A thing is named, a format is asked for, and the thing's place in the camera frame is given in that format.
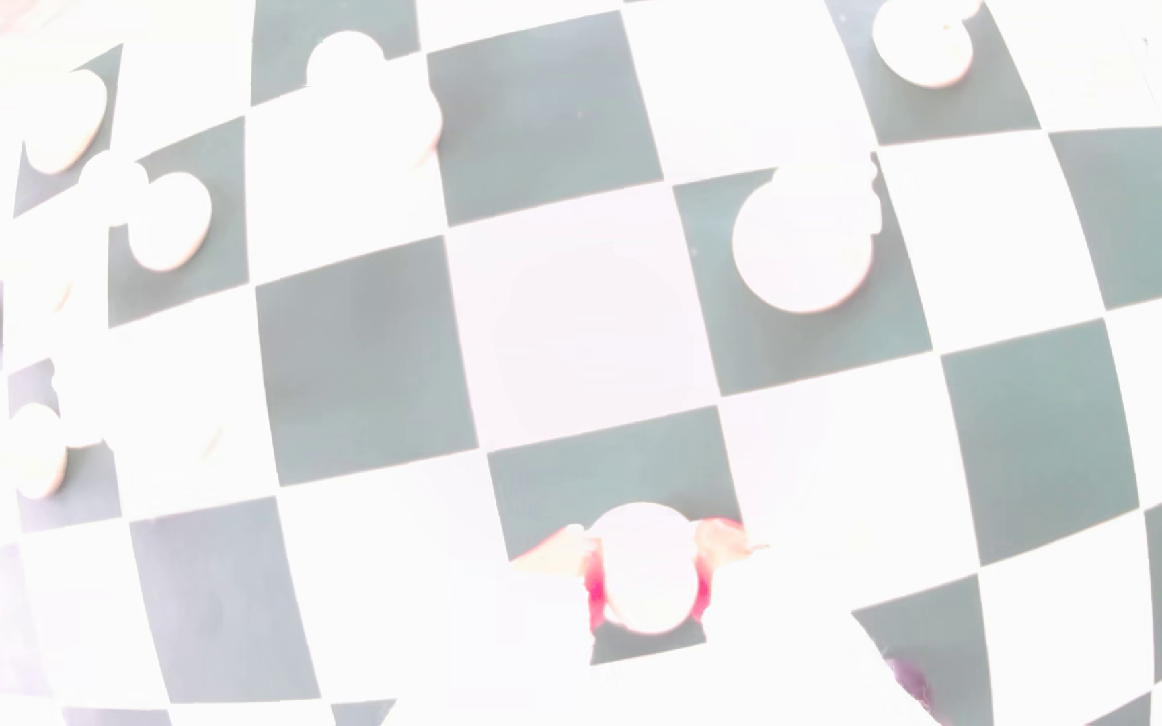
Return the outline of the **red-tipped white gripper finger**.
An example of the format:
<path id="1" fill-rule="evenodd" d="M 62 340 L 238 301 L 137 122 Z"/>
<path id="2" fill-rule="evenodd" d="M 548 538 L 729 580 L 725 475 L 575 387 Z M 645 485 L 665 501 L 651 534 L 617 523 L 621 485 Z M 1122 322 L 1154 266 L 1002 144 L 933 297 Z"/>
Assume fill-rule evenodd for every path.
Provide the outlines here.
<path id="1" fill-rule="evenodd" d="M 797 553 L 732 520 L 696 526 L 700 621 L 729 725 L 932 725 L 858 618 Z"/>
<path id="2" fill-rule="evenodd" d="M 568 524 L 511 562 L 449 580 L 404 692 L 404 723 L 582 725 L 597 552 Z"/>

